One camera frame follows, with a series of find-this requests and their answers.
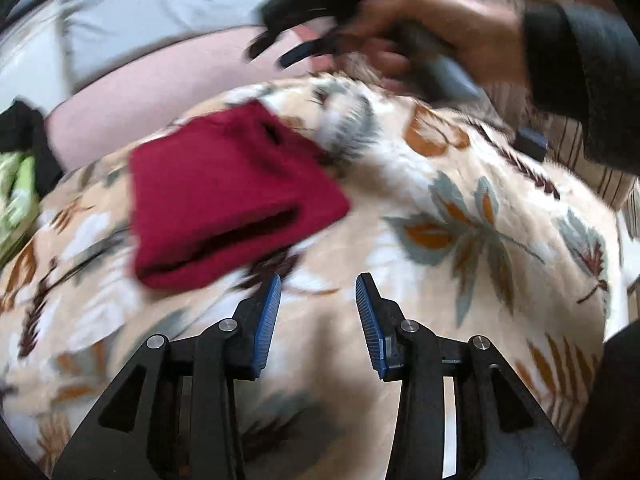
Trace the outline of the black sleeve forearm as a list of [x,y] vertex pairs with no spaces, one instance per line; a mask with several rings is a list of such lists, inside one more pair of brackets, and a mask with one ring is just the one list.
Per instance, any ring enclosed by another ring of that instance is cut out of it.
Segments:
[[639,173],[639,44],[623,18],[592,6],[535,4],[523,15],[536,107],[582,125],[585,156]]

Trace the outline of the right hand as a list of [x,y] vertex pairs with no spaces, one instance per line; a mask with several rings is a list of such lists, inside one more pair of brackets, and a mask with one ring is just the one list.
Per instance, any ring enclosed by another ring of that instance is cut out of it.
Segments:
[[401,79],[409,73],[409,59],[390,39],[390,31],[406,21],[439,37],[477,84],[530,86],[523,19],[507,6],[480,0],[364,0],[342,29],[343,50],[364,54],[386,89],[408,92]]

